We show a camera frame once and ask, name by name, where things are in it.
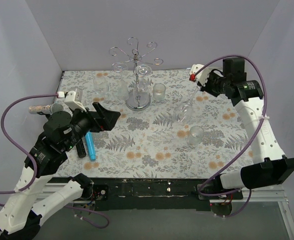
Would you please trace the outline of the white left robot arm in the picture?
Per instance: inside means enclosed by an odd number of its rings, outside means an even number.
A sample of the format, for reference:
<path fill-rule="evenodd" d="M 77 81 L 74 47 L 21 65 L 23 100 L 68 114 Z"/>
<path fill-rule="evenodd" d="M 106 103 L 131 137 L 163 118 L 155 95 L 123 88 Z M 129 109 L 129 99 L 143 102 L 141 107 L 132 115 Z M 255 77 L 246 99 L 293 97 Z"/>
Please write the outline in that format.
<path fill-rule="evenodd" d="M 69 152 L 88 133 L 111 131 L 120 113 L 93 103 L 95 111 L 74 109 L 47 116 L 44 131 L 28 154 L 14 193 L 0 211 L 1 240 L 31 240 L 42 224 L 69 202 L 88 200 L 93 195 L 92 180 L 80 173 L 69 178 L 59 191 L 41 202 L 38 195 L 52 179 Z"/>

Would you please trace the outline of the ribbed stemmed wine glass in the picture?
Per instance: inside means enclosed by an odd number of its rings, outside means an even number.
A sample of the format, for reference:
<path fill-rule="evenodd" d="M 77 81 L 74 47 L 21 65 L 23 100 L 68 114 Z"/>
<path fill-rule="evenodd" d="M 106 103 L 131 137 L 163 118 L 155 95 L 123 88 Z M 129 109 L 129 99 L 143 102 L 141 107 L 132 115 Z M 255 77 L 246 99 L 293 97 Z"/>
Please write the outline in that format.
<path fill-rule="evenodd" d="M 120 75 L 120 81 L 118 86 L 118 98 L 122 101 L 126 101 L 129 98 L 129 90 L 127 84 L 123 79 L 123 73 L 127 70 L 128 66 L 125 63 L 118 62 L 113 65 L 113 71 Z"/>

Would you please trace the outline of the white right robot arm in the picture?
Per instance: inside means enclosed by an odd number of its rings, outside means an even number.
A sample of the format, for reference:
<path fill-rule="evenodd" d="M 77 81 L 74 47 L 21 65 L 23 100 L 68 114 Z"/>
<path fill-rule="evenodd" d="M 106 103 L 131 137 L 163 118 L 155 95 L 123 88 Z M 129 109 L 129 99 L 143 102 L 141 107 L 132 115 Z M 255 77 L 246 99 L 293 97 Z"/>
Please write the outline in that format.
<path fill-rule="evenodd" d="M 246 150 L 253 152 L 253 164 L 238 171 L 224 173 L 222 168 L 198 188 L 206 197 L 226 198 L 239 189 L 249 190 L 280 185 L 294 171 L 294 158 L 289 158 L 278 144 L 269 118 L 266 115 L 267 94 L 264 81 L 247 80 L 245 62 L 256 70 L 256 65 L 241 55 L 221 57 L 223 70 L 215 70 L 202 77 L 205 66 L 194 64 L 190 70 L 190 81 L 196 82 L 200 90 L 214 97 L 225 95 L 239 114 L 249 138 L 245 147 L 226 165 L 232 165 Z"/>

